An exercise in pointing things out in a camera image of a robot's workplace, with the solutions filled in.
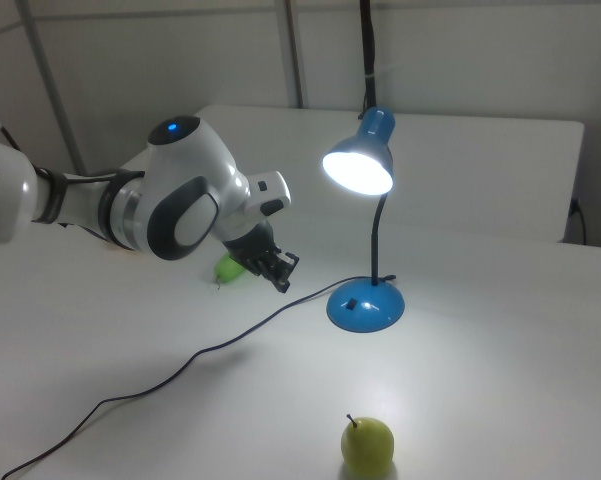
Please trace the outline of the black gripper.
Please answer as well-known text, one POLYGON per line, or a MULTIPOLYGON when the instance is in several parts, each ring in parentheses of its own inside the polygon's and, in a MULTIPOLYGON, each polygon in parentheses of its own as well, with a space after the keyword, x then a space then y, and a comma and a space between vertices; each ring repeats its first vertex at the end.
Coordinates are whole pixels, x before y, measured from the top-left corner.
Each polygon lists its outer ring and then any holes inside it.
POLYGON ((279 293, 289 289, 289 277, 299 262, 291 252, 283 252, 275 243, 273 229, 267 220, 247 234, 223 243, 230 257, 256 276, 268 280, 279 293))

